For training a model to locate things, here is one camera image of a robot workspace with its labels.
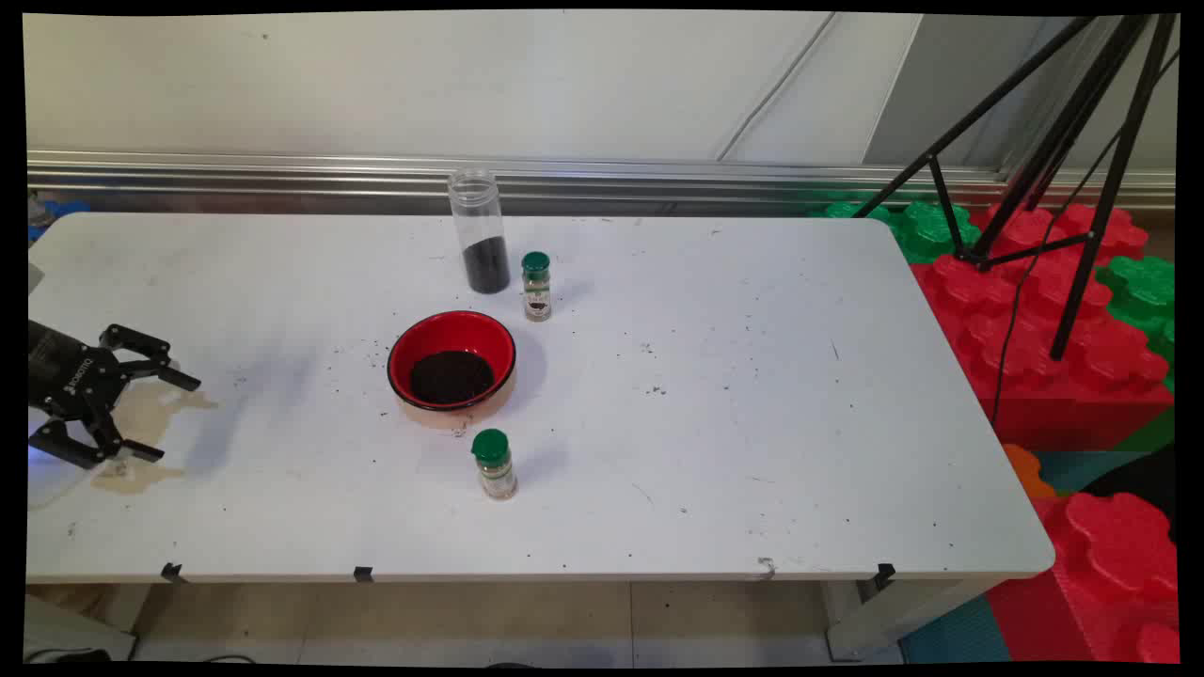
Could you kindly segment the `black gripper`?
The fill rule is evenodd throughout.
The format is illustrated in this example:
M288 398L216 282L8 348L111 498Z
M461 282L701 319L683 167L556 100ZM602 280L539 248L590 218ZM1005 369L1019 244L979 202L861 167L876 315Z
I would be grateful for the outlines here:
M138 359L120 363L117 353ZM161 449L124 437L112 412L124 381L157 378L184 392L197 392L202 382L171 366L169 343L132 326L111 324L98 345L60 332L36 320L26 322L26 406L48 416L26 438L31 449L81 469L126 453L146 463L159 463ZM79 420L93 442L71 436L67 424Z

